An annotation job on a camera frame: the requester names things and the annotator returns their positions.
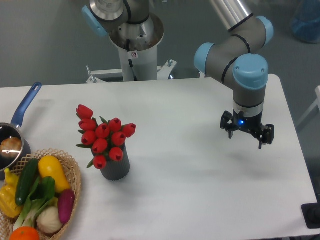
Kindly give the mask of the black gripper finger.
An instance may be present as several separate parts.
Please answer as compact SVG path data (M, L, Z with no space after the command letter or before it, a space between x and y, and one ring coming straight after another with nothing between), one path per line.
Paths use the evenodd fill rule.
M263 145L271 145L275 138L275 126L273 124L267 124L261 126L259 135L258 148L261 150Z
M235 131L235 125L233 123L233 115L225 111L222 114L221 120L220 120L220 128L224 129L226 132L228 132L228 138L231 139L233 137L234 131Z

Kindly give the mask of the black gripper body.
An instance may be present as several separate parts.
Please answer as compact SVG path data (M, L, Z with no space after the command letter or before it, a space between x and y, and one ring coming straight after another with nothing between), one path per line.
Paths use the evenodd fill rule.
M234 132L239 130L251 134L254 138L260 138L262 133L262 115L263 112L261 111L255 116L244 116L242 113L236 113L233 110L230 137L232 138Z

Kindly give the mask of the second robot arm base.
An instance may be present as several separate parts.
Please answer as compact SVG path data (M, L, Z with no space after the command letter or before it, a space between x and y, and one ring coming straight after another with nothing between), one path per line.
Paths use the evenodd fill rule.
M91 0L81 9L89 28L99 37L122 24L140 25L150 16L148 0Z

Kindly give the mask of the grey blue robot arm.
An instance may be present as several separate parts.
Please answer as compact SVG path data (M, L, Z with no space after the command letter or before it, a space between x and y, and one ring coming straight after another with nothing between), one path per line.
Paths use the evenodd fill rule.
M273 38L274 27L267 18L255 16L241 0L213 0L211 4L230 36L220 44L202 44L194 66L232 90L233 112L225 111L220 120L228 137L241 131L252 135L260 146L270 145L275 127L262 124L269 66L256 52Z

